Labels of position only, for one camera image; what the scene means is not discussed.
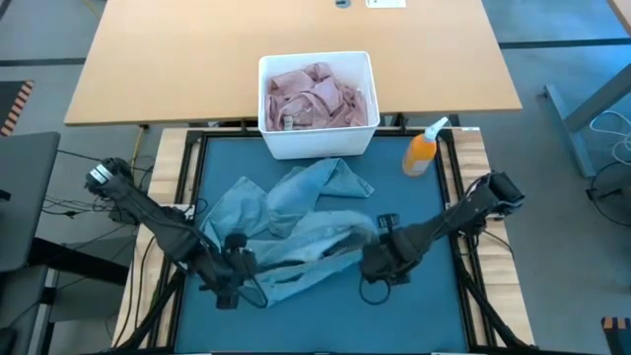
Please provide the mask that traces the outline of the hazard striped black box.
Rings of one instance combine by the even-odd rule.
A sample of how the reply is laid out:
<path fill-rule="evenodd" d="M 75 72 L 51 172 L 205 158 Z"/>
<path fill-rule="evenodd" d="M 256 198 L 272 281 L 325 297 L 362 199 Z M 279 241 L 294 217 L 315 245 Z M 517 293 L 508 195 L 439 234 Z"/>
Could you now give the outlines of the hazard striped black box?
<path fill-rule="evenodd" d="M 631 319 L 604 317 L 600 324 L 611 355 L 631 355 Z"/>

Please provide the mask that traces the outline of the black aluminium table frame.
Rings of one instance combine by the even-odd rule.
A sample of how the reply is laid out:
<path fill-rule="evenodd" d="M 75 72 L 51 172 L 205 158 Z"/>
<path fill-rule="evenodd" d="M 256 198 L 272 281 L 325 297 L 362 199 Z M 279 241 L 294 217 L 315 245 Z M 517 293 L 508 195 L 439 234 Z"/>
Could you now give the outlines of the black aluminium table frame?
<path fill-rule="evenodd" d="M 162 134 L 149 195 L 160 203 L 188 203 L 193 200 L 195 167 L 201 162 L 203 133 L 236 133 L 236 128 L 169 128 Z M 466 183 L 488 173 L 490 165 L 482 134 L 477 127 L 455 127 L 447 130 L 446 143 L 440 148 L 446 153 L 442 167 L 447 171 L 447 191 L 456 198 Z M 145 227 L 139 230 L 133 265 L 130 267 L 120 306 L 114 342 L 131 337 L 135 326 L 132 318 L 144 318 L 151 308 L 152 298 L 166 288 L 175 270 L 168 266 L 164 254 L 152 241 L 153 235 Z M 476 280 L 489 303 L 516 337 L 533 344 L 534 339 L 526 312 L 522 288 L 503 220 L 493 217 L 487 231 L 475 248 L 461 242 L 462 258 L 467 270 Z M 175 343 L 175 313 L 180 292 L 169 298 L 160 320 L 139 345 L 138 353 L 157 354 Z"/>

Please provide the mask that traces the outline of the white plastic laundry bin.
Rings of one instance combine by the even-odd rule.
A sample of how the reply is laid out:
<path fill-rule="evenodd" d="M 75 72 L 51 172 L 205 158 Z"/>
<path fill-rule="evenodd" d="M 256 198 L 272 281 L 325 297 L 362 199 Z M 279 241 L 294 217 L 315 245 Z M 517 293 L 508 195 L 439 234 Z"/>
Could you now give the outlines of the white plastic laundry bin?
<path fill-rule="evenodd" d="M 265 128 L 264 96 L 272 77 L 323 62 L 343 84 L 358 89 L 367 104 L 365 126 L 268 131 Z M 380 122 L 379 105 L 370 55 L 365 51 L 341 51 L 264 56 L 258 64 L 258 129 L 277 160 L 353 156 L 366 150 Z"/>

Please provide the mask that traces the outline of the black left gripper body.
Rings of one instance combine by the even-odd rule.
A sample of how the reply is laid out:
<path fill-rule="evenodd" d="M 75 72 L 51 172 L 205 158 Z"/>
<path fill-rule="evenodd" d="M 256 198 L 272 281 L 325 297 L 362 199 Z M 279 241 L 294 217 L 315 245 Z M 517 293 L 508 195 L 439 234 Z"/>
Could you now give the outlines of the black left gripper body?
<path fill-rule="evenodd" d="M 215 307 L 234 310 L 238 307 L 240 288 L 253 278 L 255 254 L 247 248 L 228 248 L 218 252 L 204 251 L 198 256 L 200 291 L 215 295 Z"/>

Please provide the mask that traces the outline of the light blue denim jeans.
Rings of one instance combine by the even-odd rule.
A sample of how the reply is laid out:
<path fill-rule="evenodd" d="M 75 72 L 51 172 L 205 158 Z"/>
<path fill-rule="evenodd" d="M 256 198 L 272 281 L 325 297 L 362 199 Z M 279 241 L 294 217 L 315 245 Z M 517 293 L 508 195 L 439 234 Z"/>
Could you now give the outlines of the light blue denim jeans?
<path fill-rule="evenodd" d="M 200 229 L 214 243 L 247 236 L 255 254 L 253 279 L 241 290 L 269 308 L 358 263 L 378 240 L 372 219 L 355 210 L 318 210 L 322 197 L 368 198 L 374 188 L 340 158 L 295 167 L 263 190 L 241 177 L 203 217 Z"/>

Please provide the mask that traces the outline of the grey desk leg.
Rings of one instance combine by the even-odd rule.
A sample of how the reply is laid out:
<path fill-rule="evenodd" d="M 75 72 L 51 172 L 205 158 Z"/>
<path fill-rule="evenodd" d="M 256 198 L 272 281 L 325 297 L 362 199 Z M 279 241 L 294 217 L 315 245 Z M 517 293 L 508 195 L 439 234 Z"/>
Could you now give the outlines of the grey desk leg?
<path fill-rule="evenodd" d="M 573 110 L 568 110 L 563 98 L 553 85 L 543 87 L 543 96 L 550 102 L 553 116 L 561 122 L 579 172 L 584 178 L 594 177 L 596 171 L 581 130 L 629 93 L 631 93 L 631 64 L 625 66 Z"/>

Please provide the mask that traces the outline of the orange spray bottle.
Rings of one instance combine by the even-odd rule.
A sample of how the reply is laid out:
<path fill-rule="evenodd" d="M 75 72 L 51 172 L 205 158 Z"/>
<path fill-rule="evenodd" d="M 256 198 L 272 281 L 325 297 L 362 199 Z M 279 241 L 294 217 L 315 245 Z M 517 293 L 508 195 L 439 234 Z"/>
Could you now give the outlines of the orange spray bottle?
<path fill-rule="evenodd" d="M 419 177 L 425 173 L 436 156 L 437 137 L 449 122 L 444 116 L 411 140 L 402 160 L 402 169 L 406 175 Z"/>

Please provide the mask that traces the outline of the tan wooden desk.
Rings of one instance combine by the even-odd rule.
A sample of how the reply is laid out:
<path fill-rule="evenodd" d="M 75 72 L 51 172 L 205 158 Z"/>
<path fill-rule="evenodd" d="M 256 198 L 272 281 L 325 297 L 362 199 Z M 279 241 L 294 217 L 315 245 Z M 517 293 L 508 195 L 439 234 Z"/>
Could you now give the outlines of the tan wooden desk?
<path fill-rule="evenodd" d="M 261 57 L 355 50 L 384 112 L 522 106 L 482 0 L 107 0 L 65 121 L 253 117 Z"/>

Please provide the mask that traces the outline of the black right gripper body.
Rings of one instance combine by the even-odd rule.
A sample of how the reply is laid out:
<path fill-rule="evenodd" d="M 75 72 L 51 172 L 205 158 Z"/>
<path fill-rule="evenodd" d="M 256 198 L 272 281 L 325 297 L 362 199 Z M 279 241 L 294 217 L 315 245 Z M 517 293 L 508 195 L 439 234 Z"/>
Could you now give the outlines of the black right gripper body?
<path fill-rule="evenodd" d="M 417 238 L 413 229 L 396 229 L 381 235 L 378 243 L 362 248 L 361 274 L 369 284 L 378 281 L 407 284 L 410 271 L 424 254 L 425 243 Z"/>

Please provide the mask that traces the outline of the pink garment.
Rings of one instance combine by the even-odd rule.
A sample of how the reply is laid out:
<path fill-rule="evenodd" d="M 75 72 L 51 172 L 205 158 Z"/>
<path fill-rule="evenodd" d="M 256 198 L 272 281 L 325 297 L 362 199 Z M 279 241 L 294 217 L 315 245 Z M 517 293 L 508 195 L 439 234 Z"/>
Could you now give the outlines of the pink garment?
<path fill-rule="evenodd" d="M 264 96 L 265 128 L 297 131 L 365 126 L 364 95 L 341 83 L 319 62 L 269 79 Z"/>

